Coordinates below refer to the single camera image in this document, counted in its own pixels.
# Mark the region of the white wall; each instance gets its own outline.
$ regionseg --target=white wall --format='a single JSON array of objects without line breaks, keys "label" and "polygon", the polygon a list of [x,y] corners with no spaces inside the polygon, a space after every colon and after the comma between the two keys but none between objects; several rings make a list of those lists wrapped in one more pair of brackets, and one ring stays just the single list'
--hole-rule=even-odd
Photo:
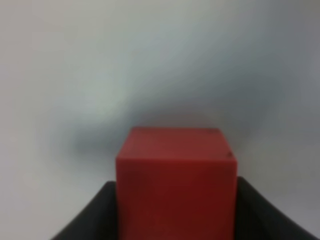
[{"label": "white wall", "polygon": [[320,237],[317,0],[0,1],[0,239],[49,239],[134,125],[220,127]]}]

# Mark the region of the cube front face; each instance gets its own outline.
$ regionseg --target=cube front face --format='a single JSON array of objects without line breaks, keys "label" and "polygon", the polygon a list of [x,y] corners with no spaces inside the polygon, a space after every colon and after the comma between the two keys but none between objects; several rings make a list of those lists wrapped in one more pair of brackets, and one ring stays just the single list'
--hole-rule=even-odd
[{"label": "cube front face", "polygon": [[[149,145],[153,151],[142,154],[142,132],[161,147]],[[188,140],[195,132],[199,139]],[[199,154],[206,149],[195,146],[187,150],[190,155],[183,153],[185,147],[205,144],[203,138],[223,147],[218,146],[218,154],[217,146]],[[219,131],[134,129],[116,160],[116,184],[120,240],[233,239],[237,162]]]}]

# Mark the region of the red block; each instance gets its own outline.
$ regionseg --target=red block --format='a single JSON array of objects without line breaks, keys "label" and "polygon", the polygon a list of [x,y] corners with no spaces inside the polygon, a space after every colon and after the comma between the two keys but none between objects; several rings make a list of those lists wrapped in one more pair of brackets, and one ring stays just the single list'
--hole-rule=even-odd
[{"label": "red block", "polygon": [[134,128],[116,158],[119,240],[232,240],[237,162],[208,128]]}]

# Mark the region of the black surface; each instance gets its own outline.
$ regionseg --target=black surface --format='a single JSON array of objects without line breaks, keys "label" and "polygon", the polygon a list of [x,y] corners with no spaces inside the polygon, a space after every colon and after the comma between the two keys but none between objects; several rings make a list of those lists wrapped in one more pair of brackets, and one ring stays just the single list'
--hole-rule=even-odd
[{"label": "black surface", "polygon": [[[52,240],[116,240],[117,232],[116,183],[107,182]],[[238,177],[234,239],[318,240],[283,215],[242,177]]]}]

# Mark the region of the white backdrop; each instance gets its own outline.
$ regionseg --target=white backdrop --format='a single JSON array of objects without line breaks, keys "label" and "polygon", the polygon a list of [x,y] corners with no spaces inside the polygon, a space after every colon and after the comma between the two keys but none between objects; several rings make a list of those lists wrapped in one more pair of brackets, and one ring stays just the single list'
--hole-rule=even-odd
[{"label": "white backdrop", "polygon": [[49,239],[134,125],[219,127],[320,237],[318,0],[2,0],[0,239]]}]

